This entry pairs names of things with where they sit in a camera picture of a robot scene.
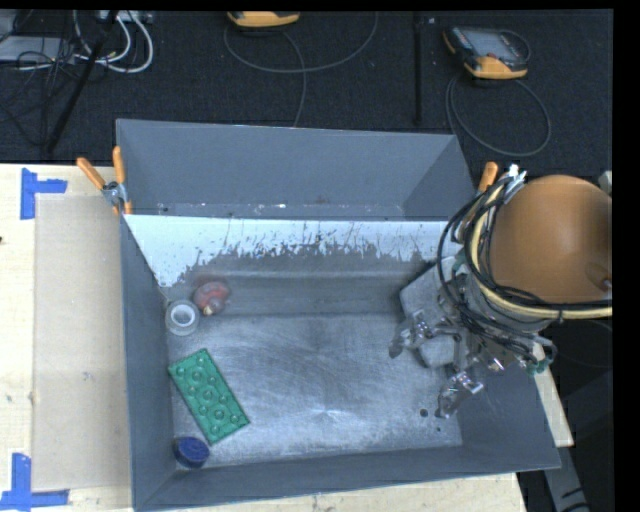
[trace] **robotic arm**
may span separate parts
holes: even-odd
[[[433,267],[400,292],[406,321],[389,355],[417,351],[426,367],[448,370],[440,417],[483,389],[474,367],[542,372],[557,349],[540,331],[613,313],[611,197],[571,176],[525,176],[514,165],[481,184],[445,227]],[[453,258],[442,257],[447,238],[460,246]]]

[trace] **blue tape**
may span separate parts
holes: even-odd
[[[35,172],[23,167],[20,219],[33,219],[36,216],[36,194],[64,194],[66,190],[65,180],[38,181],[38,175]]]
[[[69,490],[31,492],[31,459],[22,453],[11,456],[11,490],[0,496],[0,510],[30,512],[32,507],[67,505]]]

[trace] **white scuff mark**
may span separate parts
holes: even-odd
[[[125,220],[159,283],[177,284],[194,262],[221,256],[260,259],[360,254],[408,262],[433,258],[444,221],[310,221],[127,215]],[[450,244],[445,255],[453,254]]]

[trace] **green lego brick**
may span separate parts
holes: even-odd
[[[171,364],[169,374],[209,444],[249,424],[206,349]]]

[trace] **bin floor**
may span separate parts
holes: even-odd
[[[460,445],[435,417],[444,382],[411,353],[391,359],[395,315],[202,318],[168,335],[170,361],[206,348],[250,424],[212,445],[205,467]],[[172,386],[177,436],[203,438]]]

